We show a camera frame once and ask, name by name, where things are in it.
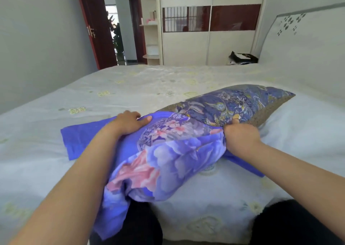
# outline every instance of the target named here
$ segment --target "bed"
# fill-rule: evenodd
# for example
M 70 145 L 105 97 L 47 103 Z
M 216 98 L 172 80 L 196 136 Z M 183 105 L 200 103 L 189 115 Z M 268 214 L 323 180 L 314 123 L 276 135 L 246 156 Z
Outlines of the bed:
M 235 84 L 275 86 L 294 92 L 296 97 L 261 126 L 263 142 L 345 176 L 341 57 L 345 38 L 340 25 L 344 20 L 335 17 L 344 12 L 343 5 L 336 5 L 278 16 L 259 64 L 116 66 L 2 114 L 0 243 L 6 243 L 23 225 L 73 164 L 68 160 L 61 128 L 109 118 L 127 109 L 144 115 Z M 292 19 L 295 25 L 290 23 L 290 29 L 284 27 L 281 31 Z M 321 24 L 310 35 L 308 27 L 330 19 L 339 21 L 339 29 L 334 28 L 335 24 Z M 320 60 L 320 53 L 330 61 Z M 220 159 L 170 199 L 153 203 L 152 207 L 166 239 L 246 244 L 255 216 L 265 206 L 288 198 L 268 178 Z

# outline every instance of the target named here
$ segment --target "person's right hand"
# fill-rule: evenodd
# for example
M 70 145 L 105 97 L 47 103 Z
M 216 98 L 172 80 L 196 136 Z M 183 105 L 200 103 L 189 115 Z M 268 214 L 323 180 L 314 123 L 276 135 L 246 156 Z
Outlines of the person's right hand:
M 259 130 L 250 124 L 240 124 L 234 119 L 231 125 L 224 126 L 226 148 L 235 156 L 246 159 L 261 144 Z

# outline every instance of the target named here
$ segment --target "black pants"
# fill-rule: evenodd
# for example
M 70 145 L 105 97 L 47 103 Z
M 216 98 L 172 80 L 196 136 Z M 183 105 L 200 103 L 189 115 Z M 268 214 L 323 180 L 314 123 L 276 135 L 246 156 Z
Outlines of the black pants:
M 90 245 L 161 245 L 162 229 L 148 203 L 132 201 L 123 227 L 101 241 L 93 233 Z M 264 209 L 256 217 L 250 245 L 341 245 L 343 242 L 295 200 Z

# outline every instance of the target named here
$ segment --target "white headboard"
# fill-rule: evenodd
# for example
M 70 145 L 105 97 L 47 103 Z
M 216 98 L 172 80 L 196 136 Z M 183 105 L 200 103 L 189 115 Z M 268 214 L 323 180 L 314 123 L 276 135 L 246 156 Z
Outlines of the white headboard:
M 345 3 L 277 16 L 259 63 L 278 76 L 345 99 Z

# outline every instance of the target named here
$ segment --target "hand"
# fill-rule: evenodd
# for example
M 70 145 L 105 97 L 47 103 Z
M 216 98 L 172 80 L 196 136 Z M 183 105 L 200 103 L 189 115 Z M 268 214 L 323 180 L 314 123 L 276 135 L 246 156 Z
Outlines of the hand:
M 111 130 L 115 130 L 119 136 L 131 134 L 139 130 L 141 127 L 149 124 L 149 122 L 152 120 L 152 116 L 147 116 L 146 118 L 138 121 L 137 119 L 140 117 L 140 113 L 130 112 L 127 110 L 124 113 L 117 115 L 113 121 L 107 124 L 107 127 L 111 128 Z
M 234 119 L 232 125 L 224 126 L 224 135 L 226 148 L 242 159 L 246 159 L 255 151 L 255 146 L 261 144 L 258 129 L 250 124 L 240 124 L 238 119 Z

